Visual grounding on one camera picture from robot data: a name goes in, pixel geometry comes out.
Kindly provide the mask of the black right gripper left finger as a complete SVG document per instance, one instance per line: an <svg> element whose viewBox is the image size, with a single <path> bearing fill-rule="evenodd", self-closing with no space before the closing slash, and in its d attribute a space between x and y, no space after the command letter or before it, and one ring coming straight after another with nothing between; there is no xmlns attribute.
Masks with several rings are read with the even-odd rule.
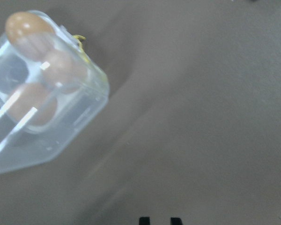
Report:
<svg viewBox="0 0 281 225"><path fill-rule="evenodd" d="M150 217L140 217L139 225L150 225Z"/></svg>

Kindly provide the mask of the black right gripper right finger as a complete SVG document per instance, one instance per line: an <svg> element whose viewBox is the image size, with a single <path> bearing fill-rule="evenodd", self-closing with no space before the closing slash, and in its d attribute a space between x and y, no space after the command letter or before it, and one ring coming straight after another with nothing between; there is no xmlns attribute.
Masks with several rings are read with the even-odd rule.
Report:
<svg viewBox="0 0 281 225"><path fill-rule="evenodd" d="M171 217L170 218L171 225L183 225L182 219L179 217Z"/></svg>

